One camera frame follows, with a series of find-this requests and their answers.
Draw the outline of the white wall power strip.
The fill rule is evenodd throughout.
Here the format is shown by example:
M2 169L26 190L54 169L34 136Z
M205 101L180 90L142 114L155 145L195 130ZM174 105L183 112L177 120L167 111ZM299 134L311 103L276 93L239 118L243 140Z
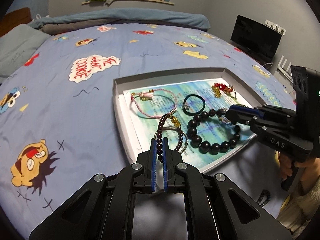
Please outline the white wall power strip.
M286 34L286 30L283 27L281 27L278 24L276 24L276 23L273 23L273 22L271 22L269 20L265 20L265 25L267 27L277 31L278 33L280 33L283 36L285 36L285 34Z

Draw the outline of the wooden window shelf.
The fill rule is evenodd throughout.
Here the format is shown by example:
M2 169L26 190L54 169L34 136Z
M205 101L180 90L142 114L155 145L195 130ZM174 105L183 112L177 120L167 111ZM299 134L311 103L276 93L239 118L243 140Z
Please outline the wooden window shelf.
M150 3L159 3L159 4L166 4L166 5L172 5L174 6L175 3L173 2L167 2L167 1L160 1L160 0L105 0L105 1L85 1L82 2L81 5L87 5L91 3L98 3L103 2L107 4L112 4L113 2L150 2Z

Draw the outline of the grey shallow cardboard tray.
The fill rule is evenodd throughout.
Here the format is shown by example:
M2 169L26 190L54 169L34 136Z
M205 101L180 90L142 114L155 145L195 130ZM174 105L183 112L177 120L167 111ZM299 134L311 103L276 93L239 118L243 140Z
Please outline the grey shallow cardboard tray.
M151 140L161 146L167 137L170 148L178 150L184 161L208 172L236 155L254 134L241 125L239 142L227 152L201 153L187 135L191 119L202 112L223 113L234 104L262 103L252 88L225 68L164 70L113 82L114 113L130 162L148 150Z

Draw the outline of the grey blue pillow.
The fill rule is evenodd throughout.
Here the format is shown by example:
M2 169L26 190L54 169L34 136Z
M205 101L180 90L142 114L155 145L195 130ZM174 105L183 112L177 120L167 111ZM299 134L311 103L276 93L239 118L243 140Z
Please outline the grey blue pillow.
M1 37L1 83L23 66L50 35L20 24Z

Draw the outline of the blue green printed paper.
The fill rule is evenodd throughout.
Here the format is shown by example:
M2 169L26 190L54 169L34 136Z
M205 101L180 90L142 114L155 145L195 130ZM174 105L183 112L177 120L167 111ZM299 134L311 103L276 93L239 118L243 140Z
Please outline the blue green printed paper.
M236 99L224 93L216 98L214 83L230 85L217 78L124 90L119 100L126 105L140 148L162 131L169 147L179 150L183 131L189 142L183 160L208 172L246 146L254 134L245 125L232 124L225 113L231 105L250 104L237 92ZM164 131L167 126L177 127L178 132Z

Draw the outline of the thin silver bangle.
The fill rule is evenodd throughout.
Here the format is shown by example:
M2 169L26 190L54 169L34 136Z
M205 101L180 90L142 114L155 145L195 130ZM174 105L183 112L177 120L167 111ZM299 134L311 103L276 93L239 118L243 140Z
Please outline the thin silver bangle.
M164 131L175 131L175 132L178 132L178 128L174 127L174 126L164 127L163 130ZM182 143L183 144L180 146L179 151L178 151L180 154L185 152L185 150L188 147L188 143L189 143L187 135L183 131L181 131L181 134L182 134Z

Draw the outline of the teal folded blanket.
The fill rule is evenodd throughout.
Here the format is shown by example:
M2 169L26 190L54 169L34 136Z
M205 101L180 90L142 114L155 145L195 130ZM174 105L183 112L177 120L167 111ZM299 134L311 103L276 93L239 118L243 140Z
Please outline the teal folded blanket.
M46 34L56 35L103 24L125 23L170 25L202 31L210 29L208 18L202 14L148 8L113 8L58 17L43 17L28 25Z

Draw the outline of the black flat monitor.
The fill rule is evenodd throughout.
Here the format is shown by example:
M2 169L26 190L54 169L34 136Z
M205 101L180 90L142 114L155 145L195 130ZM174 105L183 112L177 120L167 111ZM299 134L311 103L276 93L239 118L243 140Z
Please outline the black flat monitor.
M270 63L277 52L281 37L280 33L270 27L238 15L231 41L260 61Z

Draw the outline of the white wifi router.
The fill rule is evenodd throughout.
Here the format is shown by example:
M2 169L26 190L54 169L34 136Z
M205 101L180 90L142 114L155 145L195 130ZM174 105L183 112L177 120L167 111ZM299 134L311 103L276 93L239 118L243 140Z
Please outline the white wifi router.
M280 74L282 74L290 82L293 81L291 74L291 65L291 62L287 63L287 58L285 58L284 55L281 56L277 65L277 71L280 72Z

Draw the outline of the blue cartoon bed sheet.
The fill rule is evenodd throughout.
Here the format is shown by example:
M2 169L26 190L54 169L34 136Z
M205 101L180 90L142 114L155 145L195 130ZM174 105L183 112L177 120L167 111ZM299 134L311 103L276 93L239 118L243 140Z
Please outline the blue cartoon bed sheet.
M125 23L50 36L1 85L1 207L23 239L97 173L130 162L115 79L225 68L263 104L295 109L284 86L224 40L197 29Z

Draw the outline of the wooden headboard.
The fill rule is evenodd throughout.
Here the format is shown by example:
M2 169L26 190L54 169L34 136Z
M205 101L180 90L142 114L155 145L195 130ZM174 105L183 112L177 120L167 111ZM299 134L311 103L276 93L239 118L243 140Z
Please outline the wooden headboard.
M1 18L0 21L0 37L7 34L13 28L20 24L31 22L31 12L28 7L12 11Z

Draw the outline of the red gold flower brooch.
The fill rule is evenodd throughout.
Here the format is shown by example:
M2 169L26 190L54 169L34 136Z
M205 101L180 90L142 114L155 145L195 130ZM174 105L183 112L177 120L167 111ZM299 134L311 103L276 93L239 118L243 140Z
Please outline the red gold flower brooch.
M236 91L231 85L225 85L224 83L214 83L214 85L212 86L212 91L216 98L221 98L221 93L224 93L227 96L236 99Z

